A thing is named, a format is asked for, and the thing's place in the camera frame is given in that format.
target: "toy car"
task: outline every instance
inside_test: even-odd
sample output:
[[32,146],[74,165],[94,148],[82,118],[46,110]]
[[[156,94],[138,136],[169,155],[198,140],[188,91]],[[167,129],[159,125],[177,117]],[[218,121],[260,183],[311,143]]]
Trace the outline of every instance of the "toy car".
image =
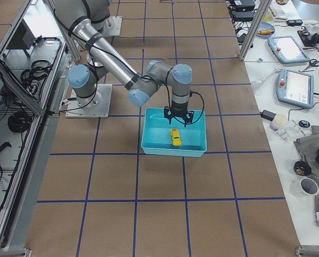
[[172,145],[175,147],[179,147],[182,145],[182,141],[180,138],[180,132],[177,128],[173,127],[170,130],[170,135],[171,135],[171,141],[172,141]]

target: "blue joint cap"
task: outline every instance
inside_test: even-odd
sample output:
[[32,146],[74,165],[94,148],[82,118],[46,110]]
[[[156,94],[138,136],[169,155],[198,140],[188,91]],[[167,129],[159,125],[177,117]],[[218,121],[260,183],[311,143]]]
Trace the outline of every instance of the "blue joint cap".
[[140,107],[149,101],[150,97],[141,90],[133,89],[128,92],[128,99],[131,103]]
[[149,62],[148,66],[147,66],[147,73],[150,72],[151,68],[152,68],[156,63],[161,63],[161,62],[160,62],[160,61],[156,61],[156,60],[152,60],[151,62]]
[[177,64],[172,69],[172,75],[177,82],[188,85],[192,82],[192,68],[187,64]]
[[88,82],[88,80],[89,69],[82,64],[74,66],[68,71],[68,81],[72,88],[81,88]]

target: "white keyboard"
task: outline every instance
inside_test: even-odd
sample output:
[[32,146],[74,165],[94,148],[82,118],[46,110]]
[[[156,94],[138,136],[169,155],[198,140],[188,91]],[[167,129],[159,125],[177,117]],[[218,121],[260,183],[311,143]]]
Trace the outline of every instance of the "white keyboard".
[[273,21],[285,22],[288,19],[288,16],[282,10],[282,7],[279,4],[277,4],[275,0],[271,1],[269,10]]

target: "blue bin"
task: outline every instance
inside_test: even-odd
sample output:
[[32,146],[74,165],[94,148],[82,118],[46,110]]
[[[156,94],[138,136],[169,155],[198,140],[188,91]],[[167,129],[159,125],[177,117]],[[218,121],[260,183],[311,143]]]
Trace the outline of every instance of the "blue bin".
[[[200,114],[201,110],[195,110],[193,121]],[[180,131],[182,145],[179,147],[174,147],[171,142],[170,130],[173,127]],[[203,112],[197,123],[184,127],[175,119],[172,119],[169,125],[168,119],[164,118],[163,109],[147,108],[142,148],[146,154],[201,157],[207,150],[205,113]]]

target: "marker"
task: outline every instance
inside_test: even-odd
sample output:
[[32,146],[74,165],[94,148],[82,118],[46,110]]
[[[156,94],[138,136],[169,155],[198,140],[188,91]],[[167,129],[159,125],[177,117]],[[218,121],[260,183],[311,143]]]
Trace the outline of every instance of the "marker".
[[258,35],[269,35],[274,33],[275,31],[273,31],[272,29],[267,29],[266,31],[258,31],[257,34]]

